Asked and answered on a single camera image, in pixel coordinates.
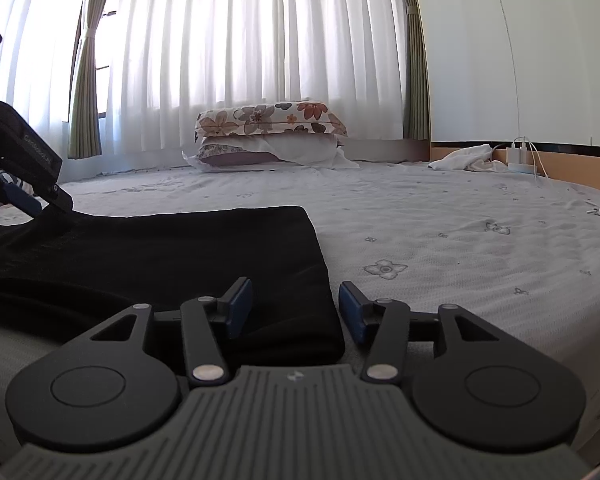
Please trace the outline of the black pants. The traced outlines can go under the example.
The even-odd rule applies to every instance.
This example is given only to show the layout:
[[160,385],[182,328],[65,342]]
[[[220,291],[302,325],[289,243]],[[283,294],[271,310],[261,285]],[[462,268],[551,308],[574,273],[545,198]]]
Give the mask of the black pants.
[[44,210],[0,226],[0,327],[65,344],[133,304],[173,310],[238,278],[250,365],[324,365],[344,352],[314,226],[297,206],[143,217]]

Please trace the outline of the blue white striped garment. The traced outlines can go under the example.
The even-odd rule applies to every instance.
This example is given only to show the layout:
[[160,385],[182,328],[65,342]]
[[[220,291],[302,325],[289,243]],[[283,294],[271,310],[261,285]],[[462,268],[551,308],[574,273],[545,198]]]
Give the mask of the blue white striped garment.
[[0,176],[0,204],[11,204],[29,217],[36,217],[42,212],[38,200],[15,183],[7,182],[2,176]]

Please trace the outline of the green curtain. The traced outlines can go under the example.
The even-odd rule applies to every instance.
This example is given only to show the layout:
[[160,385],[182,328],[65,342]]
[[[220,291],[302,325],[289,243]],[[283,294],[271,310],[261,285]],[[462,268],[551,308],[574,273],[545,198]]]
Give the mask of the green curtain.
[[422,17],[418,0],[403,0],[407,24],[408,112],[410,139],[430,141],[429,81]]
[[96,32],[107,0],[83,0],[76,62],[73,64],[68,159],[102,154],[96,88]]

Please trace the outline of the white patterned bed sheet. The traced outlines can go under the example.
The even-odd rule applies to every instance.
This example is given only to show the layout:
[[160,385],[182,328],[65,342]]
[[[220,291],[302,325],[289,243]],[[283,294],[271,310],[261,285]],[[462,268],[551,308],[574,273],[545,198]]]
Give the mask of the white patterned bed sheet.
[[350,280],[421,311],[454,302],[571,368],[588,395],[574,447],[600,459],[600,190],[364,164],[128,172],[68,191],[79,211],[116,217],[304,208],[333,285]]

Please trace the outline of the white sheer curtain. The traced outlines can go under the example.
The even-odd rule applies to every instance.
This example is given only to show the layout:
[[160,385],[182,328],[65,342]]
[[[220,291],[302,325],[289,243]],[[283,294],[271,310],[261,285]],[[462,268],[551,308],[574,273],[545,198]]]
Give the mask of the white sheer curtain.
[[[0,101],[68,158],[83,0],[0,0]],[[109,170],[193,141],[215,107],[322,102],[356,140],[404,136],[403,0],[107,0],[96,32]]]

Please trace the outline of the light blue round box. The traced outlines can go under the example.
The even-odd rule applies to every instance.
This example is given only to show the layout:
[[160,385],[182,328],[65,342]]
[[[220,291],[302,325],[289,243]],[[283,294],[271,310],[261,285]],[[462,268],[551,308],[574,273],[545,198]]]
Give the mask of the light blue round box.
[[536,174],[536,166],[530,164],[520,164],[519,162],[509,162],[507,168],[517,174]]

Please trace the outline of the white crumpled cloth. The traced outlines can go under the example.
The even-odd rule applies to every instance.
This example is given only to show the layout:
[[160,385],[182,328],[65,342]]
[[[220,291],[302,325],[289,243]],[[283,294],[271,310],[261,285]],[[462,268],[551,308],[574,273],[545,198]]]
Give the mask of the white crumpled cloth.
[[452,151],[442,159],[434,160],[428,167],[439,171],[463,170],[473,172],[506,171],[507,166],[493,158],[494,149],[489,144],[471,146]]

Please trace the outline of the white lower pillow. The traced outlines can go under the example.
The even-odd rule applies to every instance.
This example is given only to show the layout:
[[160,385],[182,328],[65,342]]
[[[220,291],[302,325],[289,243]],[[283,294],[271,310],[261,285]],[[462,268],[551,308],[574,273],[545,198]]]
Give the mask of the white lower pillow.
[[266,136],[203,138],[184,160],[204,171],[233,170],[263,165],[291,164],[327,169],[356,169],[332,134],[282,133]]

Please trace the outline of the wooden bed headboard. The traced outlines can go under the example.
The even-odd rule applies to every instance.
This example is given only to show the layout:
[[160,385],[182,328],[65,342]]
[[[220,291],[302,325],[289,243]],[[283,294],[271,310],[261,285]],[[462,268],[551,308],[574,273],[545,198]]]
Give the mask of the wooden bed headboard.
[[545,168],[552,179],[591,185],[600,185],[600,157],[563,152],[540,151],[528,148],[528,162]]

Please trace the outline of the floral pillow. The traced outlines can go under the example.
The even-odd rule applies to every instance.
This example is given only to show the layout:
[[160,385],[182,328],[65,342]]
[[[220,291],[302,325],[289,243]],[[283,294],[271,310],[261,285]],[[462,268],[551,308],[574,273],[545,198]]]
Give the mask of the floral pillow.
[[278,102],[252,104],[222,110],[207,110],[196,121],[195,136],[267,136],[309,133],[323,136],[348,135],[346,125],[322,102]]

